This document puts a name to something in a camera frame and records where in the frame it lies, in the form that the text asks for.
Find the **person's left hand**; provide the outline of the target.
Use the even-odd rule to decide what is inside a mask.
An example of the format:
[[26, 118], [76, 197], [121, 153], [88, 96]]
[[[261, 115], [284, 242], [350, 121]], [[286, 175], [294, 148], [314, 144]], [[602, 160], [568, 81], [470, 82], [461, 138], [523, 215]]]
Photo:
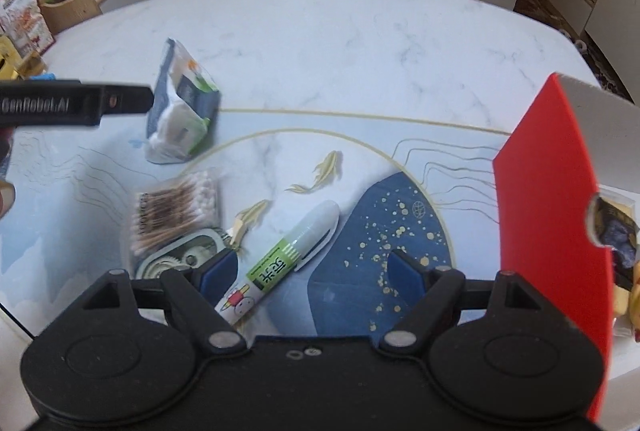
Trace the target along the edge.
[[15, 202], [15, 187], [13, 184], [0, 180], [0, 217], [4, 217]]

